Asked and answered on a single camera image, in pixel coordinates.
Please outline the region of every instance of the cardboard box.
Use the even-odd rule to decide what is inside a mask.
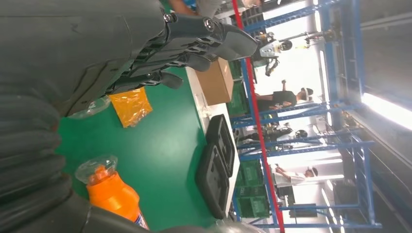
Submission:
[[[226,60],[219,58],[208,71],[196,71],[196,74],[208,105],[232,100],[233,78]]]

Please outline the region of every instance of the green plastic crate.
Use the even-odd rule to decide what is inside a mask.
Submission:
[[[236,189],[236,197],[239,198],[253,198],[266,196],[266,187],[264,185],[255,187],[238,187]]]
[[[242,82],[233,84],[232,100],[226,104],[230,116],[239,116],[249,111]]]
[[[230,73],[234,80],[240,79],[242,76],[242,68],[239,60],[229,62]]]
[[[236,187],[243,187],[243,186],[245,186],[245,185],[246,185],[246,184],[245,184],[245,182],[244,182],[243,174],[242,174],[242,172],[239,170],[238,176],[237,176],[237,178],[236,178],[236,184],[235,184],[235,186],[236,186]]]
[[[245,186],[261,186],[264,184],[263,173],[259,160],[240,163]]]
[[[269,202],[267,197],[236,198],[241,217],[269,217]]]

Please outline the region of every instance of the orange bottle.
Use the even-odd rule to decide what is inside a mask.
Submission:
[[[92,205],[149,229],[139,208],[139,195],[123,182],[116,165],[115,156],[101,156],[80,165],[75,176],[86,184]]]

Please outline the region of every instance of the green workbench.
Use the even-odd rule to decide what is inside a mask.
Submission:
[[[118,157],[118,172],[140,195],[140,207],[152,230],[177,225],[209,226],[215,219],[194,181],[206,144],[186,71],[170,69],[184,79],[178,90],[147,87],[153,111],[134,128],[124,129],[110,106],[84,120],[63,119],[57,152],[67,160],[73,188],[87,198],[76,168],[96,156]]]

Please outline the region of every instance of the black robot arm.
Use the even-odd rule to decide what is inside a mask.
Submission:
[[[0,232],[148,232],[73,193],[60,117],[105,93],[178,88],[164,69],[250,56],[254,39],[156,0],[3,0],[0,16]]]

